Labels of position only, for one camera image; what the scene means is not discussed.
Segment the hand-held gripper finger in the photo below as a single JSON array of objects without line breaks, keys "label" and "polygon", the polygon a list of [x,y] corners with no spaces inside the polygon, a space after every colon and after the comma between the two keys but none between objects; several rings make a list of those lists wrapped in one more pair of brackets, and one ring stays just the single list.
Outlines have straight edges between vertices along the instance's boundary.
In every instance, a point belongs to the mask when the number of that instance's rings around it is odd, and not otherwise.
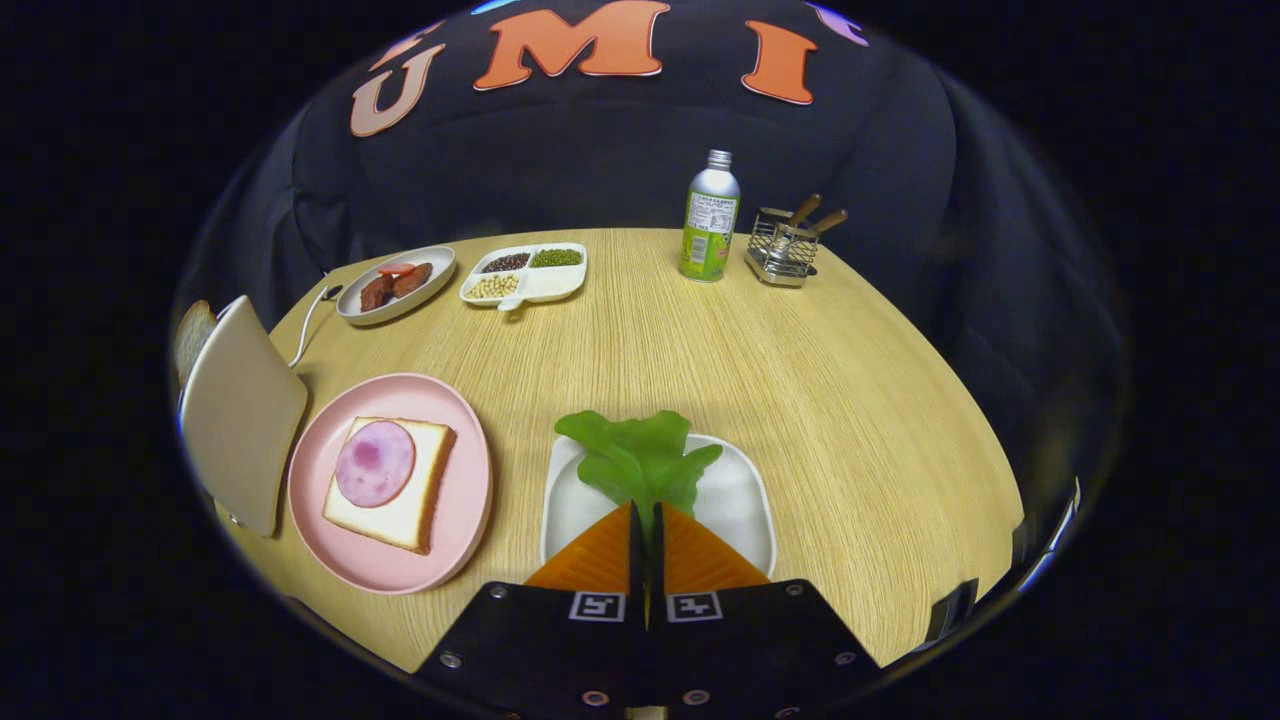
[{"label": "hand-held gripper finger", "polygon": [[768,580],[668,503],[653,518],[648,684],[668,717],[823,719],[884,679],[809,580]]},{"label": "hand-held gripper finger", "polygon": [[488,582],[413,679],[461,717],[626,717],[649,687],[643,546],[626,503],[525,583]]}]

